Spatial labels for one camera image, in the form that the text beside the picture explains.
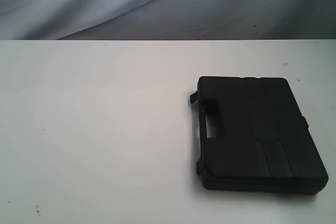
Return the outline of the grey backdrop cloth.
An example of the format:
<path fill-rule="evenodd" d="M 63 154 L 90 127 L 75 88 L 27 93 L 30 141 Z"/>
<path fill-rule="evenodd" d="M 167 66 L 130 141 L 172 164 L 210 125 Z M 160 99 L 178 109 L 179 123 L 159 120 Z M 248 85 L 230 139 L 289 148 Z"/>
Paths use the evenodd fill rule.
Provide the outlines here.
<path fill-rule="evenodd" d="M 333 39 L 335 0 L 1 0 L 1 39 Z"/>

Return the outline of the black plastic carrying case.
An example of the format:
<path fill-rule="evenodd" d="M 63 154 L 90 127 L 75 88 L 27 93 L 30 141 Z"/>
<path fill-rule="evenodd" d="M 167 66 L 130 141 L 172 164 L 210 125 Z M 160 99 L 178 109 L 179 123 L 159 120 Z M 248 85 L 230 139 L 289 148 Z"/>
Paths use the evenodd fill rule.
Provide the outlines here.
<path fill-rule="evenodd" d="M 197 175 L 209 190 L 315 195 L 329 176 L 285 78 L 202 76 Z"/>

